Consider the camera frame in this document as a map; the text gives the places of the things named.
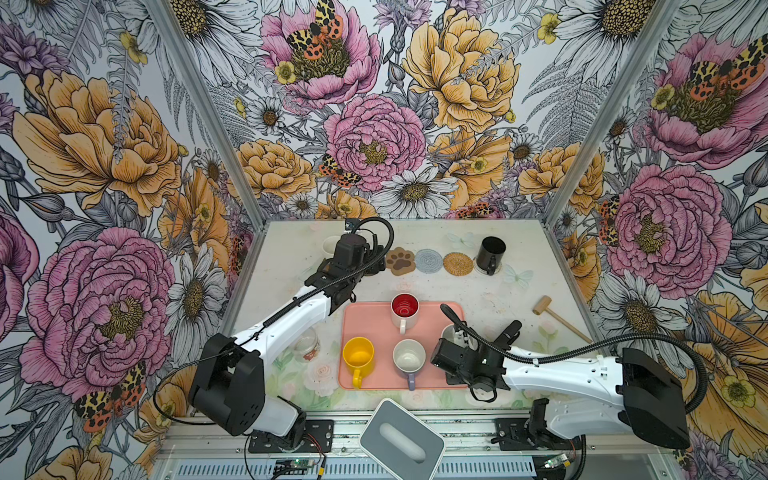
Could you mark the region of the white mug off tray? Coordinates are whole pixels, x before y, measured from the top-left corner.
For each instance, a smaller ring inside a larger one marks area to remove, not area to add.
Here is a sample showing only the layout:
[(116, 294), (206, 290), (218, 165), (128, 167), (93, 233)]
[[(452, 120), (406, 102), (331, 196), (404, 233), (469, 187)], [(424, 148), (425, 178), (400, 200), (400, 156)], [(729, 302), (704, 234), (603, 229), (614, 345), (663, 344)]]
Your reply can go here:
[(322, 251), (325, 258), (332, 258), (335, 253), (336, 246), (341, 237), (339, 235), (332, 235), (325, 238), (322, 242)]

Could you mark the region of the paw shaped cork coaster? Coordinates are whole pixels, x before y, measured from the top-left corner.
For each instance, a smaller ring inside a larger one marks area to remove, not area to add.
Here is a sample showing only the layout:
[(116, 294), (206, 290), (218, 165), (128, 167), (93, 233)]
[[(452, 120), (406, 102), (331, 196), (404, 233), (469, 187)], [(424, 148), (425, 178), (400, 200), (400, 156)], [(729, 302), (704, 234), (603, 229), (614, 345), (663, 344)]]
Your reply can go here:
[(416, 269), (415, 254), (402, 247), (396, 247), (387, 253), (385, 265), (394, 276), (409, 274)]

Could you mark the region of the grey woven round coaster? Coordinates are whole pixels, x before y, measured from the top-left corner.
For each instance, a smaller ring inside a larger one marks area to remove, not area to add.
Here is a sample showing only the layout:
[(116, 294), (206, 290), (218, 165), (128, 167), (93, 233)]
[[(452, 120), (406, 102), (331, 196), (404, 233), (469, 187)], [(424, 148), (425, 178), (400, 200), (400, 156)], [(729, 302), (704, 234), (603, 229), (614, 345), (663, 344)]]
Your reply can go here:
[(435, 274), (443, 268), (443, 257), (436, 250), (421, 249), (415, 254), (414, 263), (419, 272)]

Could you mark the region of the yellow mug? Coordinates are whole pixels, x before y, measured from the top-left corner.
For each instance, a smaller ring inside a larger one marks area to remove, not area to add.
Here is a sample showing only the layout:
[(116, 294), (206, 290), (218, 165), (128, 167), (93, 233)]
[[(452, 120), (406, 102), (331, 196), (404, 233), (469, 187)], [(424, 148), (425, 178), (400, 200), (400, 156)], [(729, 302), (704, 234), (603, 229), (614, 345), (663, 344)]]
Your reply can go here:
[(375, 347), (365, 337), (350, 339), (343, 348), (342, 358), (352, 378), (352, 387), (361, 389), (364, 380), (375, 369)]

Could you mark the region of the rattan woven round coaster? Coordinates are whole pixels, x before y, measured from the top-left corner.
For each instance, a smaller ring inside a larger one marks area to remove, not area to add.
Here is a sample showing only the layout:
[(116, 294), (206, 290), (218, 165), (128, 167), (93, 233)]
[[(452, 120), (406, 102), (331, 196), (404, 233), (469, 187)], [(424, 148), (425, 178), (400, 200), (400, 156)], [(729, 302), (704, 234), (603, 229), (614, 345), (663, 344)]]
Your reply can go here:
[(443, 268), (450, 275), (466, 276), (474, 270), (474, 261), (466, 254), (451, 252), (443, 258)]

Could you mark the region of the black mug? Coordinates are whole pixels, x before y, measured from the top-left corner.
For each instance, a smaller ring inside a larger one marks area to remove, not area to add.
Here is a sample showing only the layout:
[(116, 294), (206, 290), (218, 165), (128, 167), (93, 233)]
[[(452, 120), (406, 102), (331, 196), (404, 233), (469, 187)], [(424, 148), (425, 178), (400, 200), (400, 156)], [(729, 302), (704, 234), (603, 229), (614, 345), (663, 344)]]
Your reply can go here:
[(495, 275), (505, 252), (506, 244), (502, 239), (495, 236), (485, 237), (475, 258), (477, 269), (488, 276)]

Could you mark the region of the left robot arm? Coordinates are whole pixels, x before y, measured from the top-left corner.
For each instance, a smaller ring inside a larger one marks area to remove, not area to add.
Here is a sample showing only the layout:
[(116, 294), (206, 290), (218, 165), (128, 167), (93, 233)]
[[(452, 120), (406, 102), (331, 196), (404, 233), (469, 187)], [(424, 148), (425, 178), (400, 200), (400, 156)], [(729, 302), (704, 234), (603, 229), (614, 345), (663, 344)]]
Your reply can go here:
[(233, 337), (207, 340), (188, 394), (191, 406), (233, 436), (261, 432), (295, 448), (305, 436), (306, 413), (267, 394), (267, 370), (306, 331), (356, 300), (360, 281), (385, 269), (394, 239), (386, 219), (349, 220), (333, 256), (285, 305)]

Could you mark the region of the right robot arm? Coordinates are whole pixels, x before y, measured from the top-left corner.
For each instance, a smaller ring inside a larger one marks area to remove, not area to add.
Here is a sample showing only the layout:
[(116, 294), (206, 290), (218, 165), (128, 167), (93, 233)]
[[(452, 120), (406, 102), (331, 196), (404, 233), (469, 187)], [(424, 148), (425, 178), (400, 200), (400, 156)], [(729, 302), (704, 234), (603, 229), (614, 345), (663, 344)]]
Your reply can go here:
[[(501, 391), (544, 394), (530, 407), (521, 443), (554, 448), (583, 436), (631, 432), (657, 447), (689, 448), (687, 416), (703, 402), (706, 382), (697, 379), (693, 392), (685, 394), (675, 375), (644, 351), (626, 346), (634, 340), (667, 343), (703, 376), (703, 359), (684, 342), (658, 333), (630, 333), (545, 355), (515, 346), (522, 328), (519, 321), (489, 341), (447, 304), (441, 304), (440, 311), (460, 339), (439, 339), (431, 363), (467, 387), (475, 401), (493, 403)], [(617, 356), (600, 355), (610, 345), (624, 348)]]

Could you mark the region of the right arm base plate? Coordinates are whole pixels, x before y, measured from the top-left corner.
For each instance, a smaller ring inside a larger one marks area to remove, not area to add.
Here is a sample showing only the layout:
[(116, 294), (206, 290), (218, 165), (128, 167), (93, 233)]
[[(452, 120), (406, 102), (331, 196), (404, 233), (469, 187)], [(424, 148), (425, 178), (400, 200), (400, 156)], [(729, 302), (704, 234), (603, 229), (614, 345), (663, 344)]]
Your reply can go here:
[(491, 439), (502, 451), (567, 450), (578, 451), (581, 437), (565, 439), (546, 429), (542, 421), (532, 418), (497, 418), (494, 422), (496, 433)]

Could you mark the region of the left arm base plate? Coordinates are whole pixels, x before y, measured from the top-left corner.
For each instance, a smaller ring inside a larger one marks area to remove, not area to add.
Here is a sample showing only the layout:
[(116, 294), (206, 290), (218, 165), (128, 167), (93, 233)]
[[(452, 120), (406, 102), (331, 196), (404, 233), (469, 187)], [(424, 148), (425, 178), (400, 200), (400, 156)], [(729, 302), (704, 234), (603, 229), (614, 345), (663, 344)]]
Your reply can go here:
[(254, 431), (247, 444), (250, 454), (329, 453), (334, 434), (333, 420), (300, 420), (285, 436)]

